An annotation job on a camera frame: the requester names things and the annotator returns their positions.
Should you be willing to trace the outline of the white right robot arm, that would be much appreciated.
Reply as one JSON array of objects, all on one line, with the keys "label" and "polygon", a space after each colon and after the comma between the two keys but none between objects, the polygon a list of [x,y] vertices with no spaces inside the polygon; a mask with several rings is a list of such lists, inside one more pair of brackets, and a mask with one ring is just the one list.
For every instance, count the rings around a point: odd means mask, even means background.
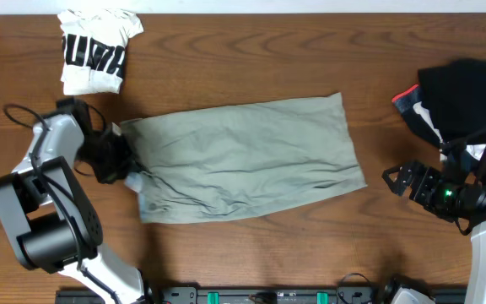
[{"label": "white right robot arm", "polygon": [[486,303],[486,149],[474,167],[448,158],[439,171],[418,160],[386,169],[382,179],[392,193],[408,198],[436,217],[466,228],[459,228],[470,237],[472,265],[464,301]]}]

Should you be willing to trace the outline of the olive green shorts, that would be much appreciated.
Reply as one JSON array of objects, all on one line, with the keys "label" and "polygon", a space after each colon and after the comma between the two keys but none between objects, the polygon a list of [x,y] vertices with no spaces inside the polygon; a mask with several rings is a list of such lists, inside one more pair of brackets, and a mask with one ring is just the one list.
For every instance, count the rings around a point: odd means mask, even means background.
[{"label": "olive green shorts", "polygon": [[243,220],[365,186],[340,94],[125,121],[145,223]]}]

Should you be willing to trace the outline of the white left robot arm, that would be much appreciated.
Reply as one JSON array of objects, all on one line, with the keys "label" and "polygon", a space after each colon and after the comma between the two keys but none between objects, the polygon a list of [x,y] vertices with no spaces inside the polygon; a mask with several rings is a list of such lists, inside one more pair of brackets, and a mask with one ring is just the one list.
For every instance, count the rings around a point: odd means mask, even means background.
[{"label": "white left robot arm", "polygon": [[13,170],[0,177],[0,221],[14,255],[28,270],[67,276],[103,303],[150,303],[141,270],[103,241],[100,219],[74,175],[90,165],[100,183],[126,176],[123,137],[104,124],[92,126],[86,110],[35,114],[33,140]]}]

